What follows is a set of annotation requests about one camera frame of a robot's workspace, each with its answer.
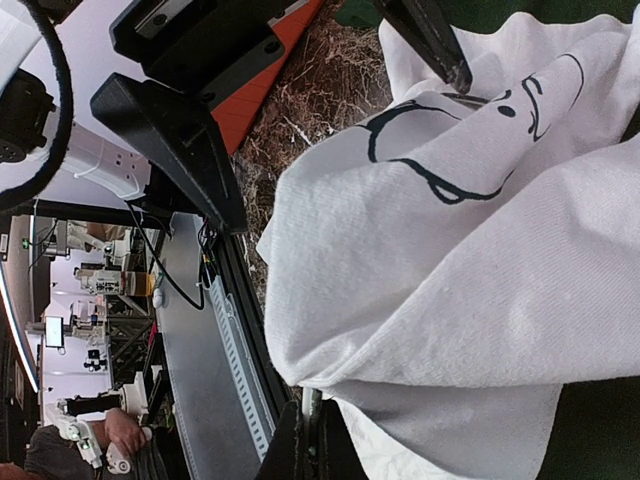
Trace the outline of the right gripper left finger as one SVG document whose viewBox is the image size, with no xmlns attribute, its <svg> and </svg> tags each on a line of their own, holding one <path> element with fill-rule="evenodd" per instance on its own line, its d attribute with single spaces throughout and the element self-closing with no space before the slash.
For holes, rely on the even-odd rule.
<svg viewBox="0 0 640 480">
<path fill-rule="evenodd" d="M 300 403 L 289 401 L 283 409 L 255 480 L 303 479 L 303 434 Z"/>
</svg>

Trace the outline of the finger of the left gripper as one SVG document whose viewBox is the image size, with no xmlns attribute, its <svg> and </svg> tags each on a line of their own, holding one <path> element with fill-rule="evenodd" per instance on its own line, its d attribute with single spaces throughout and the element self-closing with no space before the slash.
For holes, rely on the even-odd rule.
<svg viewBox="0 0 640 480">
<path fill-rule="evenodd" d="M 459 94 L 473 75 L 458 39 L 434 0 L 381 0 L 374 5 L 434 73 Z"/>
</svg>

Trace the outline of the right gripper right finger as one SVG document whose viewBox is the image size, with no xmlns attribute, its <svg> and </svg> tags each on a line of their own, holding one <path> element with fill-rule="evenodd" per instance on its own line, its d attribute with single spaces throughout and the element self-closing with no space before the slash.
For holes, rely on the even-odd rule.
<svg viewBox="0 0 640 480">
<path fill-rule="evenodd" d="M 317 424 L 316 479 L 368 480 L 336 401 L 323 400 Z"/>
</svg>

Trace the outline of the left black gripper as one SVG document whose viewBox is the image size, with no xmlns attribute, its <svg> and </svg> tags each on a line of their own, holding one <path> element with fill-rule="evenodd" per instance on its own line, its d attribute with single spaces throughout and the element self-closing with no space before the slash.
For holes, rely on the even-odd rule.
<svg viewBox="0 0 640 480">
<path fill-rule="evenodd" d="M 110 26 L 114 50 L 167 87 L 114 73 L 90 100 L 95 119 L 227 234 L 247 232 L 248 221 L 205 105 L 217 107 L 283 56 L 272 22 L 284 14 L 283 1 L 134 1 Z"/>
</svg>

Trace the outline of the white green Charlie Brown shirt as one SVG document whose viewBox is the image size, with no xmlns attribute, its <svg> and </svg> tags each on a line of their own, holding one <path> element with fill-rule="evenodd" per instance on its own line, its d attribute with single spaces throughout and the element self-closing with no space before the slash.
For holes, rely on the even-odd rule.
<svg viewBox="0 0 640 480">
<path fill-rule="evenodd" d="M 279 178 L 271 360 L 371 479 L 635 479 L 639 5 L 441 7 L 473 103 L 383 21 L 390 106 Z"/>
</svg>

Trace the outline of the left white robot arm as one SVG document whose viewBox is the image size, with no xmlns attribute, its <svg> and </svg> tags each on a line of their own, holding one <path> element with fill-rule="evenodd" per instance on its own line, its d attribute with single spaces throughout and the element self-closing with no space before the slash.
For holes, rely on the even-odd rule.
<svg viewBox="0 0 640 480">
<path fill-rule="evenodd" d="M 1 5 L 1 161 L 36 163 L 4 187 L 15 213 L 61 169 L 88 178 L 155 216 L 200 213 L 220 230 L 247 229 L 242 196 L 213 111 L 280 60 L 274 25 L 296 1 L 134 1 L 111 24 L 114 50 L 144 81 L 113 73 L 92 114 L 126 141 L 121 149 L 74 119 L 70 66 L 57 28 L 73 1 Z"/>
</svg>

